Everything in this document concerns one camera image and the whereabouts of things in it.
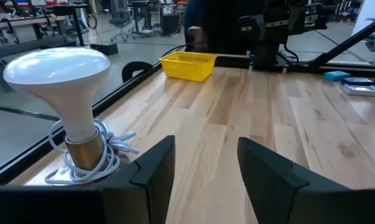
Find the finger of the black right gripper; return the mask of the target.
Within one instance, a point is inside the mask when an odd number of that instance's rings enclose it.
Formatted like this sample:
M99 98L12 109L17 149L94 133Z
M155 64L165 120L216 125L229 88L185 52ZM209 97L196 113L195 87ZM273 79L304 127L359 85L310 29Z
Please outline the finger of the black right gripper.
M249 42L260 42L265 38L265 20L262 14L238 18L238 38Z
M302 7L293 7L290 10L288 33L298 35L315 30L322 10L320 3L309 4Z

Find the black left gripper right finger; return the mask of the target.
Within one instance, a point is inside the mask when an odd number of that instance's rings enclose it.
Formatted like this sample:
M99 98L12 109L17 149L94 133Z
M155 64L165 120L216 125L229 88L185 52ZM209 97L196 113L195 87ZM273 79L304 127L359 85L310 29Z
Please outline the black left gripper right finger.
M245 137L237 157L259 224L375 224L375 189L349 189Z

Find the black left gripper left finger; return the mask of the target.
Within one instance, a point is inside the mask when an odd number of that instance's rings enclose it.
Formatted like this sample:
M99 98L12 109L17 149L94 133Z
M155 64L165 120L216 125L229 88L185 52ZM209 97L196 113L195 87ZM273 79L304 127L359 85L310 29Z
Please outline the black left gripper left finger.
M0 186L0 224L165 224L175 137L93 184Z

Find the teal blue box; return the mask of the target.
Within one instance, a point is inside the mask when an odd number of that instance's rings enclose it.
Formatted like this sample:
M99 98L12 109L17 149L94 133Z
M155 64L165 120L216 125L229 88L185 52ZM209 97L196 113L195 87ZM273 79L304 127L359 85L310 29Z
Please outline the teal blue box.
M340 81L340 80L342 80L344 78L348 78L350 76L351 75L349 73L342 72L342 71L325 72L323 74L323 78L325 80L330 81L330 82Z

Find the blue white box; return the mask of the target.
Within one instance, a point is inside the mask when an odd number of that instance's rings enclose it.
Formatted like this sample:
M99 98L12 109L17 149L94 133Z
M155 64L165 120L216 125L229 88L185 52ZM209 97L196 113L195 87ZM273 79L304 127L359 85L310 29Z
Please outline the blue white box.
M363 77L346 77L341 80L342 85L371 86L373 81Z

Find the grey office chair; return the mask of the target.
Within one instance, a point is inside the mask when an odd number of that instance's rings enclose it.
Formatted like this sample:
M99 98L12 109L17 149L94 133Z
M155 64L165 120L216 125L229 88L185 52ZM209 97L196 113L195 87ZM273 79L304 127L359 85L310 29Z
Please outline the grey office chair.
M115 42L120 37L126 42L129 35L124 34L123 28L129 25L132 19L131 10L128 8L128 0L110 0L110 12L112 18L109 23L120 30L118 34L110 38L110 41Z

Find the person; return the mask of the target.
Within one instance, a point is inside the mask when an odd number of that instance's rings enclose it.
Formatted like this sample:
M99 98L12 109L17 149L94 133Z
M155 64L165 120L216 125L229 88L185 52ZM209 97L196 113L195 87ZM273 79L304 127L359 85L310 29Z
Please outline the person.
M240 36L238 18L260 14L265 0L187 0L187 52L243 55L254 46Z

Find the yellow plastic basket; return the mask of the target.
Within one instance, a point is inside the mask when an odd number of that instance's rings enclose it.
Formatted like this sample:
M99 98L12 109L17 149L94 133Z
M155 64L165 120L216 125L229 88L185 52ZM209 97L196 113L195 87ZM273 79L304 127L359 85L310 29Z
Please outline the yellow plastic basket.
M217 55L173 52L159 60L169 78L203 82L213 71Z

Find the black computer case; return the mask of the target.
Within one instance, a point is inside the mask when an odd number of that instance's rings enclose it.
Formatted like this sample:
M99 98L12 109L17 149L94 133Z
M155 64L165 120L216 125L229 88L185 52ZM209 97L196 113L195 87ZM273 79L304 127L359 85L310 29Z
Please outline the black computer case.
M178 34L180 32L180 14L165 14L161 18L162 34L165 36Z

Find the black curved chair back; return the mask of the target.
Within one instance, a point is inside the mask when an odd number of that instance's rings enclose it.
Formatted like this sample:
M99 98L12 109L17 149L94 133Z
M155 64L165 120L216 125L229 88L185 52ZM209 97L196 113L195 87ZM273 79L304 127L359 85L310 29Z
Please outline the black curved chair back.
M151 70L152 68L153 68L152 64L147 63L147 62L140 62L140 61L129 62L123 67L121 71L122 80L123 82L127 82L128 80L133 78L134 72L137 72L137 71L146 72L148 70Z

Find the white bulb lamp brass base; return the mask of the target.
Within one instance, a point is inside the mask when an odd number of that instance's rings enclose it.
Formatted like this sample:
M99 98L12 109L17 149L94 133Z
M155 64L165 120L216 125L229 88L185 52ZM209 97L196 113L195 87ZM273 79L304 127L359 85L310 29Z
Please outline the white bulb lamp brass base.
M39 50L8 63L3 79L14 90L47 102L65 129L74 165L94 170L104 152L94 124L93 96L110 72L103 53L85 47Z

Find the black floor box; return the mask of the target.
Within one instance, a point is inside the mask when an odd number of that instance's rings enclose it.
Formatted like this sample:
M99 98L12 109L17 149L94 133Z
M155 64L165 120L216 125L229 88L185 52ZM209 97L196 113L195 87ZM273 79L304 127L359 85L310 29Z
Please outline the black floor box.
M118 46L116 43L113 44L90 44L90 47L97 50L107 56L118 54Z

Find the light wooden desk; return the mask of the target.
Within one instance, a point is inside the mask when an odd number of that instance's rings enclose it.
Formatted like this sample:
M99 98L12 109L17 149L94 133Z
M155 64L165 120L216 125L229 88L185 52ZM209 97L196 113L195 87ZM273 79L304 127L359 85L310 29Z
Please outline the light wooden desk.
M5 32L15 44L19 44L21 39L16 29L30 26L34 31L37 40L41 40L49 32L53 37L62 33L61 23L66 20L65 16L55 16L54 14L37 17L5 18L0 20L0 30Z

